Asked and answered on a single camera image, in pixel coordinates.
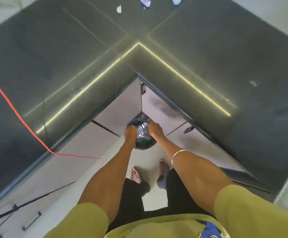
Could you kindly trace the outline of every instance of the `red wire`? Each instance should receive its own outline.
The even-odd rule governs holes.
[[[39,137],[35,134],[35,132],[28,126],[28,124],[23,120],[23,118],[20,116],[20,114],[18,113],[18,111],[15,109],[14,105],[11,103],[11,101],[9,100],[9,98],[6,96],[6,94],[3,92],[3,90],[0,88],[0,93],[1,95],[3,95],[4,99],[7,101],[7,103],[9,104],[9,106],[11,107],[11,109],[14,111],[14,113],[16,114],[16,116],[19,118],[19,120],[23,123],[23,125],[28,129],[28,131],[52,154],[54,155],[59,155],[59,156],[73,156],[73,157],[78,157],[78,158],[93,158],[93,159],[100,159],[101,160],[101,164],[100,164],[100,168],[102,166],[102,158],[95,158],[95,157],[88,157],[88,156],[77,156],[77,155],[62,155],[62,154],[58,154],[56,152],[53,152],[50,148],[48,148],[48,146],[41,140],[39,139]]]

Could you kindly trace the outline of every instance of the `yellow-green shirt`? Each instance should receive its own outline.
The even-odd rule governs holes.
[[[76,205],[44,238],[216,238],[206,226],[214,224],[222,237],[288,237],[288,212],[252,194],[229,185],[215,201],[214,218],[202,214],[181,214],[139,220],[118,227],[108,234],[108,218],[97,205]]]

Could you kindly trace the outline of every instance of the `trash bag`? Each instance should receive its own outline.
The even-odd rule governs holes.
[[[137,139],[135,142],[135,148],[140,150],[146,150],[151,148],[156,144],[156,140],[150,135],[147,126],[147,120],[149,117],[141,113],[136,116],[132,121],[126,126],[134,125],[137,128]]]

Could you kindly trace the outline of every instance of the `kitchen counter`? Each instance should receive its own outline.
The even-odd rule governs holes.
[[[0,87],[55,150],[137,74],[280,191],[288,36],[232,1],[38,0],[0,25]],[[0,197],[47,158],[0,95]]]

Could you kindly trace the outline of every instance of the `black pants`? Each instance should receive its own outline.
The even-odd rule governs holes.
[[[157,216],[189,213],[212,216],[194,202],[174,169],[171,169],[166,177],[160,176],[157,185],[166,189],[168,207],[144,211],[142,197],[149,192],[149,184],[145,181],[138,184],[133,180],[125,179],[118,214],[109,225],[107,232],[134,221]]]

